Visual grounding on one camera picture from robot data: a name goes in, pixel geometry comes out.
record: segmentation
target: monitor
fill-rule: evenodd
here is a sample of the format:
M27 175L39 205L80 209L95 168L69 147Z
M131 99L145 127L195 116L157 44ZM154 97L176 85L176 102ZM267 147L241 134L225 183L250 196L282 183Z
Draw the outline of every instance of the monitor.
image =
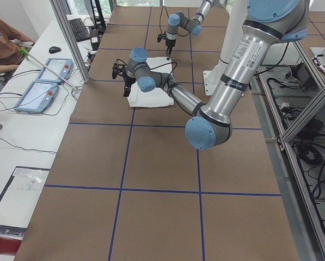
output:
M95 5L93 4L93 0L84 0L85 7L87 12L92 20L94 27L103 34L107 28L106 23L104 21L102 8L99 0L94 0Z

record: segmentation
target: robotic arm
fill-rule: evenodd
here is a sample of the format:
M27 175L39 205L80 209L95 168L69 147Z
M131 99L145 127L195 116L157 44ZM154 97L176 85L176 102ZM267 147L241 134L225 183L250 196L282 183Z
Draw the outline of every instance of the robotic arm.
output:
M182 12L177 12L169 16L167 32L159 34L157 37L157 42L165 40L167 46L166 55L168 57L168 60L172 53L172 48L176 43L178 27L183 28L192 35L199 35L201 32L201 24L203 23L208 12L215 4L219 4L219 0L203 0L201 6L197 10L192 20L187 18Z
M207 104L184 89L171 74L150 71L148 54L142 48L133 49L127 65L120 68L125 85L137 80L143 92L162 88L193 116L185 129L193 147L206 150L220 145L230 138L230 114L268 49L274 43L305 37L308 12L309 0L249 0L241 41Z

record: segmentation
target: person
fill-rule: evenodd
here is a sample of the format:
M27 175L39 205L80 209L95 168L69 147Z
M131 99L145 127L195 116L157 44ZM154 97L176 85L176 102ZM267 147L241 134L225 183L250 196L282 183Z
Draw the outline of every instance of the person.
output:
M34 44L31 38L0 19L0 73L14 72L24 59L20 47L11 41L14 39Z

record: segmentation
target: white towel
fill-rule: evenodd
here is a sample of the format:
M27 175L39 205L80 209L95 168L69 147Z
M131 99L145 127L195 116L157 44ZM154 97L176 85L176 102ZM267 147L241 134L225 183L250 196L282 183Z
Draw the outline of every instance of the white towel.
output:
M148 58L146 62L150 68L154 68L166 63L171 63L172 61L167 60L167 57L155 57ZM172 71L172 64L164 65L153 71L170 73ZM149 92L142 92L138 87L137 82L132 85L131 93L127 99L130 107L155 108L174 104L174 100L169 97L161 88L155 88Z

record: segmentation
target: person's hand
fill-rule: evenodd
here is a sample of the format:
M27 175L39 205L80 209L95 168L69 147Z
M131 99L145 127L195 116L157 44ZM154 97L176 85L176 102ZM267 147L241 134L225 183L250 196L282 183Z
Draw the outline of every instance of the person's hand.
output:
M18 69L18 67L19 67L19 65L17 65L17 64L11 64L10 65L10 70L11 71L16 71Z

